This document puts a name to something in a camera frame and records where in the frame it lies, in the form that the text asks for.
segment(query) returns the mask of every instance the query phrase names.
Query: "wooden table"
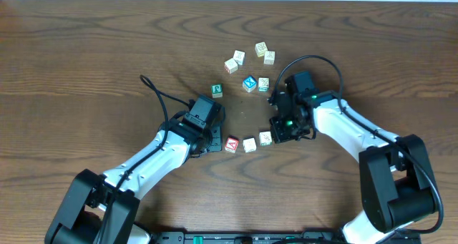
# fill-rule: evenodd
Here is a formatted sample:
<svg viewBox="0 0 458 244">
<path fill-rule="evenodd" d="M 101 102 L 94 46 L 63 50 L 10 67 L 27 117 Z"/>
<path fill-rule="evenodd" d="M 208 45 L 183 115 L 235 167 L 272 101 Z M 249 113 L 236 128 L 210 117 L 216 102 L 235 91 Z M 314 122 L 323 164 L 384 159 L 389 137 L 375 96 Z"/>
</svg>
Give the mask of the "wooden table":
<svg viewBox="0 0 458 244">
<path fill-rule="evenodd" d="M 222 83 L 223 135 L 269 127 L 267 93 L 243 90 L 296 57 L 340 66 L 344 98 L 366 118 L 426 143 L 445 204 L 438 233 L 458 238 L 458 6 L 364 2 L 2 0 L 0 2 L 0 239 L 42 243 L 74 176 L 101 173 L 149 143 L 164 118 L 139 80 L 183 99 Z M 254 44 L 276 51 L 263 66 Z M 235 74 L 223 68 L 246 52 Z M 335 72 L 307 61 L 322 90 Z M 166 100 L 169 114 L 183 107 Z M 313 142 L 190 160 L 143 199 L 153 229 L 302 230 L 339 227 L 361 210 L 355 160 L 325 135 Z M 429 216 L 416 228 L 432 226 Z"/>
</svg>

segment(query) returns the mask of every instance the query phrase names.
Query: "white cube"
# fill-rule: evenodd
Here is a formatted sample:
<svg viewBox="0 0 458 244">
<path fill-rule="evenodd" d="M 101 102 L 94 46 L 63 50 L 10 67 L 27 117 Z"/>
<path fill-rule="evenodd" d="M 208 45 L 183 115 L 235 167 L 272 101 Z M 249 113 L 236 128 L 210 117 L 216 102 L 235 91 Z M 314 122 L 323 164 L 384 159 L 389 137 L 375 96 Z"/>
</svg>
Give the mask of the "white cube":
<svg viewBox="0 0 458 244">
<path fill-rule="evenodd" d="M 233 58 L 238 65 L 243 65 L 243 60 L 245 59 L 245 52 L 235 50 Z"/>
<path fill-rule="evenodd" d="M 259 92 L 267 92 L 269 90 L 269 78 L 259 78 L 258 90 Z"/>
<path fill-rule="evenodd" d="M 237 69 L 237 62 L 234 60 L 234 58 L 230 58 L 224 63 L 224 68 L 230 73 L 234 73 Z"/>
<path fill-rule="evenodd" d="M 274 61 L 275 61 L 275 52 L 274 51 L 265 51 L 264 64 L 273 64 Z"/>
<path fill-rule="evenodd" d="M 259 143 L 261 146 L 272 145 L 271 132 L 259 132 Z"/>
<path fill-rule="evenodd" d="M 249 93 L 252 92 L 256 88 L 256 79 L 252 76 L 248 76 L 245 80 L 243 80 L 242 87 Z"/>
<path fill-rule="evenodd" d="M 247 140 L 243 140 L 243 149 L 245 150 L 245 152 L 256 151 L 256 141 L 254 137 Z"/>
<path fill-rule="evenodd" d="M 267 51 L 267 46 L 265 45 L 265 42 L 257 43 L 255 45 L 255 51 L 258 57 L 263 56 L 265 52 Z"/>
</svg>

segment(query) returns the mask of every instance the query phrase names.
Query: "wooden block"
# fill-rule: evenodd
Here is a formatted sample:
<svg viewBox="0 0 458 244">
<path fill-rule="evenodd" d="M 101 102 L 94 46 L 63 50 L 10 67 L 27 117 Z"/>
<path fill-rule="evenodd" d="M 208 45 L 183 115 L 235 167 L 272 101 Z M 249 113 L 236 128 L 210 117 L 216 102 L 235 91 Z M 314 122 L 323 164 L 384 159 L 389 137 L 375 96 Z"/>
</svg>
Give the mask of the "wooden block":
<svg viewBox="0 0 458 244">
<path fill-rule="evenodd" d="M 223 97 L 223 85 L 222 84 L 213 84 L 212 85 L 212 97 L 213 98 Z"/>
<path fill-rule="evenodd" d="M 243 149 L 245 152 L 252 152 L 256 151 L 256 141 L 255 138 L 249 138 L 247 140 L 243 140 Z"/>
<path fill-rule="evenodd" d="M 274 61 L 275 61 L 275 52 L 274 51 L 265 51 L 264 64 L 273 64 Z"/>
<path fill-rule="evenodd" d="M 265 52 L 267 51 L 267 46 L 265 45 L 265 42 L 257 43 L 255 45 L 255 51 L 258 57 L 263 56 Z"/>
<path fill-rule="evenodd" d="M 259 78 L 258 82 L 259 92 L 267 92 L 269 90 L 269 78 Z"/>
<path fill-rule="evenodd" d="M 237 62 L 234 58 L 230 58 L 224 63 L 224 68 L 229 72 L 229 74 L 232 74 L 238 69 Z"/>
<path fill-rule="evenodd" d="M 226 146 L 224 146 L 224 149 L 226 149 L 226 151 L 235 153 L 235 151 L 237 150 L 237 146 L 238 140 L 228 137 L 228 141 L 226 142 Z"/>
<path fill-rule="evenodd" d="M 256 88 L 256 79 L 252 76 L 248 76 L 245 80 L 243 80 L 242 87 L 249 93 L 252 92 L 253 89 Z"/>
<path fill-rule="evenodd" d="M 243 60 L 245 59 L 245 52 L 235 50 L 233 58 L 238 65 L 243 65 Z"/>
<path fill-rule="evenodd" d="M 259 132 L 259 143 L 261 146 L 272 145 L 271 132 Z"/>
</svg>

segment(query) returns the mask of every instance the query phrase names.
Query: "wood grain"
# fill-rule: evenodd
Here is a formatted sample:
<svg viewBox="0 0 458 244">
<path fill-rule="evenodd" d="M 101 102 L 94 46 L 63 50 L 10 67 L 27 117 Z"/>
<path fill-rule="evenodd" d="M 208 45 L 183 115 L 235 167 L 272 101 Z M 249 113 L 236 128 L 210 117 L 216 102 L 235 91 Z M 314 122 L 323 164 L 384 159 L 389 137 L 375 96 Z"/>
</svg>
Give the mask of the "wood grain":
<svg viewBox="0 0 458 244">
<path fill-rule="evenodd" d="M 265 41 L 276 63 L 263 66 Z M 291 60 L 320 54 L 340 66 L 345 98 L 371 121 L 426 143 L 445 205 L 438 233 L 458 234 L 458 6 L 456 4 L 168 1 L 0 1 L 0 239 L 42 243 L 74 176 L 116 166 L 163 121 L 146 74 L 183 99 L 223 83 L 223 134 L 268 128 L 267 93 L 249 74 L 276 79 Z M 246 52 L 235 74 L 223 62 Z M 298 64 L 337 89 L 322 62 Z M 183 109 L 166 101 L 169 113 Z M 357 163 L 333 140 L 288 142 L 186 162 L 142 201 L 138 220 L 188 230 L 339 227 L 360 210 Z M 427 228 L 435 216 L 417 223 Z"/>
</svg>

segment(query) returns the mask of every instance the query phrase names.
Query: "cable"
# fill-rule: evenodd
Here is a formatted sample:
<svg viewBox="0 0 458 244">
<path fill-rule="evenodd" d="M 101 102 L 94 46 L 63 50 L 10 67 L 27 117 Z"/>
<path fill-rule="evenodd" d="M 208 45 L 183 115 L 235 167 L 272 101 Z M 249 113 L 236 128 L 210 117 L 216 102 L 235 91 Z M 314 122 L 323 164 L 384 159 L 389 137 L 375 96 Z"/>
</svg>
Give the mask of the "cable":
<svg viewBox="0 0 458 244">
<path fill-rule="evenodd" d="M 272 244 L 291 244 L 291 243 L 328 243 L 328 244 L 344 244 L 345 242 L 337 241 L 337 240 L 323 240 L 317 238 L 294 238 L 294 239 L 287 239 L 287 240 L 279 240 Z"/>
<path fill-rule="evenodd" d="M 121 176 L 120 181 L 117 183 L 116 188 L 113 191 L 113 196 L 110 199 L 110 202 L 109 202 L 109 204 L 107 206 L 107 209 L 105 210 L 105 214 L 106 215 L 103 217 L 102 227 L 100 228 L 100 233 L 99 233 L 97 241 L 96 241 L 97 244 L 101 244 L 102 243 L 102 239 L 103 239 L 103 235 L 104 235 L 104 232 L 105 232 L 105 228 L 107 227 L 108 217 L 110 215 L 110 212 L 111 212 L 111 209 L 112 209 L 112 206 L 113 206 L 113 202 L 115 201 L 115 199 L 117 197 L 117 194 L 118 194 L 118 192 L 119 192 L 119 190 L 121 188 L 122 183 L 127 179 L 127 177 L 129 177 L 130 174 L 132 174 L 132 172 L 135 170 L 135 168 L 137 168 L 144 161 L 146 161 L 153 154 L 155 154 L 158 150 L 160 150 L 164 146 L 165 142 L 167 141 L 167 136 L 168 136 L 168 132 L 169 132 L 169 117 L 167 115 L 167 108 L 165 107 L 165 103 L 164 103 L 164 100 L 161 97 L 161 94 L 164 95 L 165 97 L 169 97 L 169 98 L 171 98 L 173 100 L 176 100 L 176 101 L 185 103 L 186 105 L 189 105 L 188 103 L 186 103 L 186 102 L 184 102 L 182 100 L 179 100 L 178 98 L 174 98 L 174 97 L 171 97 L 169 95 L 165 95 L 162 92 L 160 92 L 159 90 L 157 90 L 157 88 L 154 86 L 154 84 L 151 82 L 151 80 L 148 79 L 146 76 L 140 75 L 140 79 L 142 80 L 143 84 L 147 85 L 150 89 L 152 89 L 156 93 L 157 98 L 159 99 L 160 105 L 162 106 L 162 111 L 164 112 L 164 120 L 165 120 L 164 137 L 162 139 L 162 142 L 153 151 L 151 151 L 150 153 L 145 155 L 142 159 L 138 160 L 133 166 L 131 166 L 126 171 L 124 171 L 124 174 Z"/>
<path fill-rule="evenodd" d="M 438 216 L 437 216 L 436 224 L 433 227 L 431 227 L 430 229 L 426 229 L 426 230 L 415 230 L 415 229 L 396 229 L 396 230 L 397 231 L 402 231 L 402 232 L 408 232 L 408 233 L 418 233 L 418 234 L 427 234 L 427 233 L 433 233 L 433 232 L 437 231 L 441 227 L 442 222 L 444 221 L 444 205 L 442 203 L 442 199 L 441 199 L 441 196 L 440 196 L 439 191 L 437 189 L 437 186 L 432 182 L 432 177 L 428 175 L 428 173 L 424 170 L 422 165 L 420 165 L 420 163 L 414 157 L 412 157 L 408 152 L 403 150 L 397 143 L 391 141 L 390 139 L 386 138 L 383 135 L 380 135 L 376 130 L 371 129 L 370 127 L 366 126 L 364 123 L 358 121 L 355 117 L 351 116 L 351 114 L 349 114 L 346 111 L 346 108 L 342 106 L 342 102 L 341 102 L 342 93 L 344 92 L 344 81 L 343 81 L 344 78 L 342 77 L 342 73 L 341 73 L 340 69 L 331 60 L 329 60 L 329 59 L 327 59 L 325 57 L 321 57 L 319 55 L 306 55 L 306 56 L 302 56 L 302 57 L 299 57 L 299 58 L 295 59 L 290 64 L 288 64 L 288 66 L 286 66 L 285 69 L 283 69 L 283 71 L 281 71 L 281 73 L 278 75 L 277 82 L 275 84 L 275 88 L 274 88 L 273 93 L 272 93 L 272 97 L 274 96 L 274 94 L 276 94 L 277 88 L 278 88 L 278 83 L 280 82 L 280 79 L 283 76 L 283 74 L 286 72 L 286 70 L 288 70 L 289 67 L 291 67 L 296 62 L 299 62 L 299 61 L 301 61 L 303 59 L 307 59 L 307 58 L 317 58 L 317 59 L 323 60 L 325 62 L 328 62 L 336 70 L 337 75 L 338 75 L 338 80 L 339 80 L 339 88 L 338 88 L 338 94 L 337 94 L 338 108 L 348 118 L 350 118 L 352 121 L 354 121 L 357 125 L 361 126 L 363 129 L 365 129 L 368 132 L 370 132 L 373 136 L 378 137 L 381 140 L 383 140 L 383 141 L 387 142 L 388 144 L 390 144 L 391 146 L 393 146 L 398 152 L 400 152 L 404 156 L 404 158 L 406 158 L 408 161 L 410 161 L 415 166 L 415 168 L 418 169 L 418 171 L 420 171 L 420 173 L 427 179 L 428 184 L 429 184 L 429 186 L 430 186 L 430 188 L 432 190 L 433 196 L 435 197 L 435 200 L 437 202 Z"/>
</svg>

